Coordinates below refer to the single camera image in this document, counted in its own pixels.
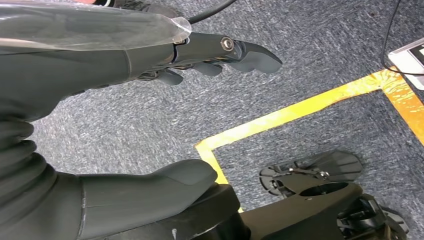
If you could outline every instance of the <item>robotic finger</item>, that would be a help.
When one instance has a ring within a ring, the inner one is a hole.
[[[172,69],[194,69],[206,76],[217,76],[224,64],[244,73],[259,70],[267,74],[278,71],[282,65],[281,60],[268,49],[225,35],[192,33],[186,40],[175,43],[173,50],[169,62],[152,66],[138,79],[158,79],[176,85],[181,83],[182,77]]]

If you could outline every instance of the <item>gray carpet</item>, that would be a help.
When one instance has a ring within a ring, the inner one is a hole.
[[[188,16],[217,0],[161,0]],[[395,0],[239,0],[194,31],[266,46],[283,60],[276,74],[217,77],[185,72],[185,81],[128,82],[68,98],[35,123],[46,159],[71,173],[145,174],[198,158],[194,144],[231,127],[380,70],[378,57]],[[423,37],[424,2],[404,0],[388,44]],[[418,93],[424,99],[424,92]],[[423,146],[381,92],[218,148],[215,154],[245,209],[276,201],[258,172],[272,163],[327,150],[361,157],[358,180],[406,218],[409,239],[424,238]]]

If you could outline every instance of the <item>black robotic foot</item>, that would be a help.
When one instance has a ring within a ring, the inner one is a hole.
[[[362,170],[363,166],[356,156],[335,150],[296,160],[291,166],[276,164],[266,167],[260,171],[259,179],[270,194],[287,198],[291,191],[281,184],[279,176],[297,173],[330,182],[353,182]]]

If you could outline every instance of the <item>metal screw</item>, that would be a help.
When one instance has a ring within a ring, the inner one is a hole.
[[[329,176],[330,176],[330,174],[329,174],[328,172],[326,172],[326,171],[320,171],[320,172],[319,172],[319,174],[320,174],[322,177],[329,177]]]
[[[184,40],[181,40],[181,41],[176,41],[173,44],[175,44],[175,45],[181,45],[181,44],[185,44],[185,43],[186,43],[186,40],[184,39]]]
[[[221,39],[221,46],[225,51],[231,52],[234,49],[234,41],[225,36]]]
[[[271,183],[269,184],[269,186],[271,188],[273,188],[273,189],[277,189],[278,188],[278,185],[277,185],[276,181],[274,181],[274,180],[271,181]]]

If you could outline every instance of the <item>black mechanical part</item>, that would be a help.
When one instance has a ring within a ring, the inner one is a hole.
[[[161,76],[161,72],[168,69],[194,69],[206,76],[217,76],[222,72],[223,64],[241,72],[257,69],[264,73],[274,73],[282,65],[281,60],[266,48],[233,40],[225,35],[194,32],[184,42],[175,43],[173,47],[174,54],[166,60],[167,63],[151,66],[138,79],[150,81],[153,73]]]
[[[313,163],[305,169],[327,173],[327,179],[332,182],[352,182],[364,169],[355,155],[343,151],[325,152],[307,161]]]
[[[288,198],[295,192],[285,186],[279,179],[281,176],[306,174],[331,182],[352,182],[362,170],[363,166],[356,156],[335,150],[298,159],[289,167],[283,164],[266,167],[259,172],[259,180],[270,194]]]

